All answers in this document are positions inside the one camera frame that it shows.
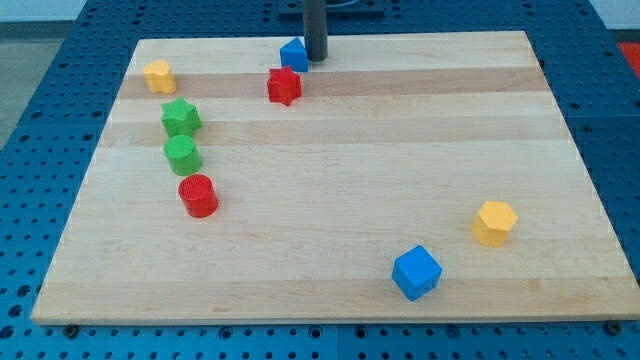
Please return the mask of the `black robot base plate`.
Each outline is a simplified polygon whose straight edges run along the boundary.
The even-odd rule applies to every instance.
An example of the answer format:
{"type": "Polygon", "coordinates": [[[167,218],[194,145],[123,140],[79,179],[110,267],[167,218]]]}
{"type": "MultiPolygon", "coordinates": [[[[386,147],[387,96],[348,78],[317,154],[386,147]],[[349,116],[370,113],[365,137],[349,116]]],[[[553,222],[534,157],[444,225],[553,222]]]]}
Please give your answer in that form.
{"type": "MultiPolygon", "coordinates": [[[[302,0],[277,0],[278,16],[283,19],[301,18],[303,13],[302,0]]],[[[383,15],[385,0],[327,0],[327,15],[383,15]]]]}

